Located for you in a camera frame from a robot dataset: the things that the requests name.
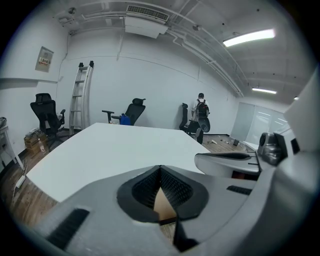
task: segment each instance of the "power strip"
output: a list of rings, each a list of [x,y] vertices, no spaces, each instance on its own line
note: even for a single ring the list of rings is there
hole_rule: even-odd
[[[26,179],[26,176],[22,175],[20,179],[16,182],[15,187],[20,188],[22,183],[25,181],[25,179]]]

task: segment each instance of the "chair backrest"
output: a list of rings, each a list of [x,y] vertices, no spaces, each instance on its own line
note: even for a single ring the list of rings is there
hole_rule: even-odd
[[[39,127],[45,134],[56,134],[61,126],[61,123],[56,114],[56,102],[47,100],[44,102],[32,102],[30,107],[39,119]]]
[[[183,127],[188,122],[188,105],[185,103],[182,103],[182,121],[179,125],[179,129],[183,130]]]
[[[51,96],[49,93],[38,93],[35,95],[35,102],[41,103],[51,101]]]
[[[130,123],[132,126],[135,125],[135,122],[138,120],[138,118],[146,108],[146,106],[143,105],[144,100],[145,98],[134,98],[125,112],[125,115],[130,118]]]

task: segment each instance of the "air conditioner vent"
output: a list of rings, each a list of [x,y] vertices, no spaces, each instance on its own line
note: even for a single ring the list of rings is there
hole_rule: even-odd
[[[148,19],[149,17],[149,20],[158,21],[159,23],[162,23],[162,24],[165,24],[169,19],[168,14],[165,14],[157,10],[144,8],[140,6],[134,6],[134,5],[128,5],[126,9],[126,13],[128,16],[141,17],[141,18],[144,16],[145,19]]]

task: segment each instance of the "table leg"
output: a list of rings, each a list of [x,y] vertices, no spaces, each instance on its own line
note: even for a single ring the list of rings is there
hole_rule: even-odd
[[[10,151],[13,153],[14,157],[12,157],[13,159],[13,162],[16,163],[16,161],[19,163],[19,166],[21,167],[21,169],[23,170],[24,169],[24,165],[22,164],[18,154],[16,154],[16,152],[14,151],[13,147],[12,147],[12,144],[11,144],[11,140],[9,139],[9,136],[8,136],[8,131],[5,131],[4,132],[4,136],[5,136],[5,139],[6,139],[6,142],[10,148]]]

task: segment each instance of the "blue object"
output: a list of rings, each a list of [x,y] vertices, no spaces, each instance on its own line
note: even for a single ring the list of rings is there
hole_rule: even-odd
[[[130,122],[129,116],[126,116],[125,114],[122,114],[121,115],[121,119],[120,119],[120,125],[130,126],[131,122]]]

